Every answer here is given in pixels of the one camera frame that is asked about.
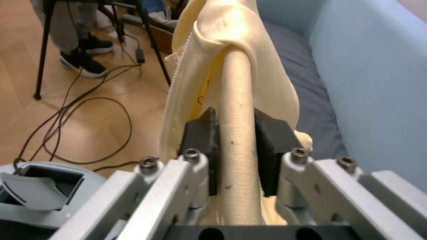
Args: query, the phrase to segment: shoe sole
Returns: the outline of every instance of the shoe sole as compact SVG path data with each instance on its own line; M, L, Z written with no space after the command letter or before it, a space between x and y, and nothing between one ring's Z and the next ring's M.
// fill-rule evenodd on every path
M76 72L80 72L80 68L77 68L73 65L71 65L67 60L65 60L65 58L63 58L63 56L59 56L59 61L61 62L61 64L71 70L74 70ZM93 73L93 72L89 72L86 69L82 69L81 70L81 75L87 77L87 78L91 78L91 79L97 79L100 77L103 77L105 74L107 73L107 70L101 72L101 73Z
M90 55L106 54L106 53L111 52L113 49L114 49L114 46L103 47L103 48L86 49L86 53L90 54Z

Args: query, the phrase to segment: black plug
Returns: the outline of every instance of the black plug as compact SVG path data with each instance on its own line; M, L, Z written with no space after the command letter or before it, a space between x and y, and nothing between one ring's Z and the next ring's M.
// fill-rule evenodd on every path
M135 57L136 62L139 64L143 64L146 62L146 56L144 55L144 51L141 48L135 49Z

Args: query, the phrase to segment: gray plastic device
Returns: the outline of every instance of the gray plastic device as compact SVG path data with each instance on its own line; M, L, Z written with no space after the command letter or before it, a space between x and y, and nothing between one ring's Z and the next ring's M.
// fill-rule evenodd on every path
M105 183L101 175L69 164L24 162L0 166L0 221L56 230Z

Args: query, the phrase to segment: bolt head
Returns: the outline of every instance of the bolt head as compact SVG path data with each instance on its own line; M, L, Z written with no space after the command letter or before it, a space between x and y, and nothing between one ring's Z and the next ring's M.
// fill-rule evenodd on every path
M349 174L354 174L358 167L358 162L348 156L338 157L336 163Z
M307 163L307 158L309 157L309 151L305 150L302 147L293 148L290 151L290 159L294 164L304 165Z
M139 168L143 174L152 174L157 170L158 157L147 156L139 161Z
M184 159L192 164L197 164L200 160L200 152L195 148L189 148L184 152Z

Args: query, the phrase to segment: beige rod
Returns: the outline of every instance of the beige rod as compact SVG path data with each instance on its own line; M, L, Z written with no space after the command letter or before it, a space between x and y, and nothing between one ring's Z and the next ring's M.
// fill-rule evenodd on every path
M223 63L219 112L221 189L227 225L262 224L251 63L229 48Z

